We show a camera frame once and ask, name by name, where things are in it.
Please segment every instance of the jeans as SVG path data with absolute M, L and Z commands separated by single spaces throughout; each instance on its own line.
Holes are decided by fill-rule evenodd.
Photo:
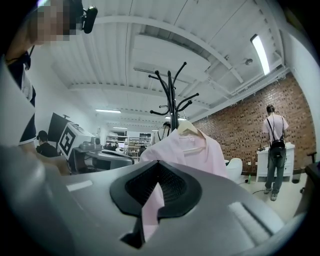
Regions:
M 267 189 L 271 188 L 271 183 L 274 181 L 275 170 L 276 178 L 272 187 L 272 193 L 278 194 L 281 188 L 281 184 L 284 178 L 284 169 L 286 162 L 286 149 L 284 148 L 279 152 L 279 156 L 268 153 L 268 174 L 266 177 L 265 187 Z

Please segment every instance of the white cabinet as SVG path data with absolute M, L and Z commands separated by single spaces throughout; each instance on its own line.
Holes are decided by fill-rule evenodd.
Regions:
M 290 181 L 292 180 L 292 175 L 294 172 L 294 163 L 295 163 L 295 145 L 287 142 L 286 147 L 286 160 L 284 164 L 283 177 L 290 176 Z M 257 151 L 258 155 L 258 167 L 256 171 L 256 182 L 259 177 L 267 177 L 268 174 L 268 150 L 266 147 L 263 151 Z M 277 176 L 277 168 L 275 168 L 274 176 Z

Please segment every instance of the smoke detector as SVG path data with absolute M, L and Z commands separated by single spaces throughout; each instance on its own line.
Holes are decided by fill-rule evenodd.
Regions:
M 247 66 L 250 66 L 250 65 L 252 64 L 252 62 L 254 62 L 253 59 L 252 59 L 252 58 L 248 58 L 248 59 L 245 61 L 245 64 L 246 64 Z

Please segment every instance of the floor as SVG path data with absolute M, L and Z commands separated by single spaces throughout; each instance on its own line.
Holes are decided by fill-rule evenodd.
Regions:
M 241 180 L 239 182 L 244 182 L 244 180 L 246 179 L 248 179 L 248 176 L 241 176 Z M 240 184 L 240 186 L 250 193 L 259 191 L 255 193 L 254 196 L 264 201 L 279 215 L 279 217 L 285 223 L 287 223 L 295 215 L 295 212 L 302 198 L 300 189 L 302 189 L 305 186 L 306 180 L 307 174 L 302 173 L 300 176 L 299 183 L 294 184 L 290 182 L 289 179 L 287 179 L 287 181 L 284 181 L 281 185 L 281 189 L 276 201 L 270 200 L 271 193 L 264 194 L 263 191 L 259 191 L 265 189 L 265 181 L 263 181 L 262 178 L 259 178 L 259 182 L 256 182 L 256 177 L 253 177 L 253 179 L 251 179 L 250 184 L 243 183 Z

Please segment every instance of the clothes hanger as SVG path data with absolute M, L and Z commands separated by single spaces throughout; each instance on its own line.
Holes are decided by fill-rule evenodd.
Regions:
M 199 132 L 191 122 L 186 120 L 186 113 L 185 113 L 185 111 L 183 111 L 183 112 L 184 112 L 184 121 L 181 122 L 178 126 L 178 129 L 177 129 L 178 134 L 183 135 L 187 132 L 192 132 L 193 134 L 195 134 L 201 138 L 204 138 L 203 135 L 201 134 L 201 132 Z
M 182 134 L 191 132 L 191 133 L 195 134 L 197 137 L 204 138 L 204 136 L 201 134 L 201 132 L 198 131 L 191 122 L 186 120 L 186 113 L 185 113 L 185 111 L 183 111 L 183 112 L 184 112 L 184 121 L 181 124 L 179 124 L 179 126 L 178 126 L 178 129 L 177 129 L 178 134 L 182 135 Z M 206 147 L 207 147 L 207 143 L 205 143 L 205 146 L 186 149 L 186 150 L 183 150 L 183 152 L 184 153 L 200 152 L 203 149 L 205 149 Z

